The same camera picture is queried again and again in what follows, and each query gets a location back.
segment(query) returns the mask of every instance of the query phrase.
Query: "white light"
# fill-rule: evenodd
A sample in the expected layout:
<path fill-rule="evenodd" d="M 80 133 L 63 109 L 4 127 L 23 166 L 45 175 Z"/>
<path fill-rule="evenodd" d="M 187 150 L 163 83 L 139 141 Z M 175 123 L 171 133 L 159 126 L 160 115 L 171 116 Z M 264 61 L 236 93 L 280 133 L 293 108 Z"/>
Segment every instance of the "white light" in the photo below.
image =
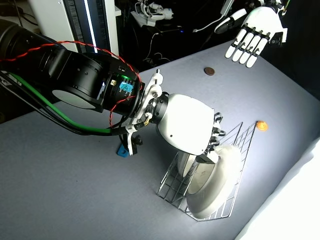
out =
<path fill-rule="evenodd" d="M 96 45 L 96 38 L 95 38 L 95 34 L 94 34 L 94 28 L 92 27 L 91 16 L 90 16 L 90 11 L 89 11 L 89 6 L 88 6 L 87 0 L 84 0 L 84 6 L 85 6 L 85 11 L 86 11 L 86 17 L 88 18 L 88 22 L 89 22 L 89 29 L 90 29 L 90 33 L 91 33 L 92 43 L 94 46 L 97 46 Z"/>

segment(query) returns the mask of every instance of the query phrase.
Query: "gray table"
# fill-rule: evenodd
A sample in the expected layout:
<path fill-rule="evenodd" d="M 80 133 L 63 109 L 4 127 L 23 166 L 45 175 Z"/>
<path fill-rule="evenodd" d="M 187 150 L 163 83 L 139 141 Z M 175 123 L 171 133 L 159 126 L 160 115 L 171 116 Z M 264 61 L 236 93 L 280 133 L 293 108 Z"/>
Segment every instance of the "gray table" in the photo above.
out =
<path fill-rule="evenodd" d="M 176 151 L 155 126 L 140 132 L 137 155 L 122 158 L 117 137 L 78 136 L 33 112 L 0 125 L 0 239 L 234 239 L 317 136 L 320 102 L 262 58 L 252 69 L 225 59 L 227 47 L 160 69 L 164 91 L 222 112 L 225 130 L 240 121 L 269 124 L 255 133 L 230 218 L 196 222 L 156 195 Z M 107 112 L 57 106 L 82 124 L 108 124 Z"/>

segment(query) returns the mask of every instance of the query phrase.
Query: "silver wire basket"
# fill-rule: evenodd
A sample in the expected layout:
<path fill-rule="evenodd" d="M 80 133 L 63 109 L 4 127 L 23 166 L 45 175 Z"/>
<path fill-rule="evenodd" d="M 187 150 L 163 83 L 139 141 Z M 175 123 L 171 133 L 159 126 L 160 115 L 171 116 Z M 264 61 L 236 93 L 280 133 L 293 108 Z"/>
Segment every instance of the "silver wire basket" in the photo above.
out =
<path fill-rule="evenodd" d="M 222 206 L 212 215 L 204 219 L 198 219 L 194 217 L 192 213 L 189 211 L 186 194 L 188 187 L 192 181 L 192 178 L 194 177 L 194 174 L 197 170 L 198 163 L 195 162 L 192 165 L 188 174 L 185 177 L 182 177 L 178 173 L 177 168 L 178 154 L 175 155 L 172 163 L 170 164 L 167 172 L 165 173 L 160 183 L 157 195 L 199 222 L 224 219 L 230 217 L 236 202 L 242 172 L 245 167 L 248 151 L 255 133 L 256 123 L 257 122 L 253 123 L 246 130 L 241 132 L 243 126 L 243 122 L 241 122 L 219 140 L 221 145 L 234 145 L 240 149 L 242 157 L 241 171 L 239 172 L 238 180 L 234 185 L 231 194 L 225 200 Z"/>

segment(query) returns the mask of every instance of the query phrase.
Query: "plate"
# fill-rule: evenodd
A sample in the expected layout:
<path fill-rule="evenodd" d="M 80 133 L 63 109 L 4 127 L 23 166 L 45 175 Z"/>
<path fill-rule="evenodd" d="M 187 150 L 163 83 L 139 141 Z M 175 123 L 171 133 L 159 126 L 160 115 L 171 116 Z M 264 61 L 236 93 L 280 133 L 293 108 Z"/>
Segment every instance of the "plate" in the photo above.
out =
<path fill-rule="evenodd" d="M 184 178 L 196 160 L 196 155 L 179 151 L 177 155 L 178 172 Z"/>
<path fill-rule="evenodd" d="M 217 146 L 216 164 L 199 163 L 186 196 L 192 215 L 205 219 L 218 210 L 232 192 L 241 170 L 241 152 L 233 145 Z"/>

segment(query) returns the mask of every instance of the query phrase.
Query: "blue object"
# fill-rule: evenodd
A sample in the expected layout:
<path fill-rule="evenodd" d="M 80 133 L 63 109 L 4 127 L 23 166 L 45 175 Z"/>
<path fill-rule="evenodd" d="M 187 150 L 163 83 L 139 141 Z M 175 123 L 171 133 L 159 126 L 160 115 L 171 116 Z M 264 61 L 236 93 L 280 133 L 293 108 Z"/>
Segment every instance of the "blue object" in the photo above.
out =
<path fill-rule="evenodd" d="M 125 149 L 125 147 L 121 144 L 121 146 L 118 149 L 118 152 L 116 153 L 120 157 L 126 158 L 129 156 L 129 152 Z"/>
<path fill-rule="evenodd" d="M 129 83 L 125 82 L 125 81 L 123 81 L 120 84 L 119 88 L 121 90 L 125 91 L 125 92 L 132 93 L 132 90 L 133 90 L 134 86 L 132 86 L 131 84 L 129 84 Z"/>

